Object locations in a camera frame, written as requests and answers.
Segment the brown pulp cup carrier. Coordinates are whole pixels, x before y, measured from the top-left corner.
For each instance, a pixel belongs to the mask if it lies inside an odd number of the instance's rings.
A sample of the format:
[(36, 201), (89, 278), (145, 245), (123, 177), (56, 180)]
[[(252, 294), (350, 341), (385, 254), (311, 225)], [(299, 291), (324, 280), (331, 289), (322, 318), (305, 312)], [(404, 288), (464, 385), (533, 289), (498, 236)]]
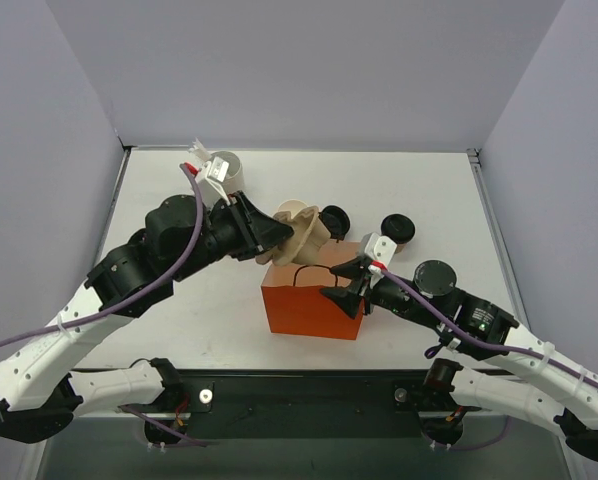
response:
[(330, 232), (319, 218), (319, 212), (317, 206), (308, 206), (294, 217), (288, 212), (277, 211), (273, 218), (291, 226), (294, 235), (269, 252), (257, 256), (256, 263), (265, 265), (272, 262), (279, 267), (289, 264), (316, 265), (320, 249), (331, 238)]

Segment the orange paper takeout bag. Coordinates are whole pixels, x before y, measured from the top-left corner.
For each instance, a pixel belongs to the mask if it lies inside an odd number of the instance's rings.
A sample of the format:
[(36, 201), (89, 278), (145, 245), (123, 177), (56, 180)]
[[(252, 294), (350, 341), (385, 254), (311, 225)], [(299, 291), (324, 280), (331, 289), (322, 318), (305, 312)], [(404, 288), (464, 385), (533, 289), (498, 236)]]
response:
[(339, 340), (357, 338), (362, 314), (349, 318), (320, 293), (323, 287), (349, 285), (329, 268), (355, 257), (357, 242), (326, 243), (315, 266), (289, 264), (268, 268), (261, 292), (270, 331), (275, 334), (303, 335)]

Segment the black plastic cup lid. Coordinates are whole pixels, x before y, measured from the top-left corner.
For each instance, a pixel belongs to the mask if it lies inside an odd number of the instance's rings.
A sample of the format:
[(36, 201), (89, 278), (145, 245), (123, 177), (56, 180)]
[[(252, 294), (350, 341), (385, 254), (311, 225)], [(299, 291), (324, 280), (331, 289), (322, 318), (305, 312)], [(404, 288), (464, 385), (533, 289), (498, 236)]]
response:
[(399, 213), (386, 216), (381, 222), (380, 230), (382, 235), (389, 237), (398, 245), (410, 242), (416, 234), (414, 222)]

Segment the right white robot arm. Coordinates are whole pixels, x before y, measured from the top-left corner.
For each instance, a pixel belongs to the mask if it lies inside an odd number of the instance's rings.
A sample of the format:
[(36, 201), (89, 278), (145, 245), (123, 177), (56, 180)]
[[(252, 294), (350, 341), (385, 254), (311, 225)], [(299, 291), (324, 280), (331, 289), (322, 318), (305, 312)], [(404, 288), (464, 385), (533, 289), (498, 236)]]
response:
[(365, 257), (332, 273), (348, 286), (321, 294), (349, 317), (379, 307), (429, 328), (438, 343), (422, 384), (425, 401), (492, 410), (540, 426), (598, 462), (598, 374), (536, 337), (512, 314), (457, 287), (450, 265), (428, 260), (404, 279)]

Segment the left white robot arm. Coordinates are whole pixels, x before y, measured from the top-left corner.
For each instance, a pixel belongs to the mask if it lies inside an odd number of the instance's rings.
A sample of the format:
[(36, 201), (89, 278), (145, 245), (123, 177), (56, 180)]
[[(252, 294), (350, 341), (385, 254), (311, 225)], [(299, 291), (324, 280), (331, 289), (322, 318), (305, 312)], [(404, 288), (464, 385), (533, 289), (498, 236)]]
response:
[(242, 192), (212, 209), (192, 195), (164, 200), (146, 215), (144, 228), (88, 273), (50, 332), (0, 361), (0, 437), (33, 444), (87, 413), (125, 405), (174, 409), (185, 390), (167, 359), (95, 373), (74, 368), (109, 335), (171, 297), (175, 283), (225, 256), (253, 259), (292, 235)]

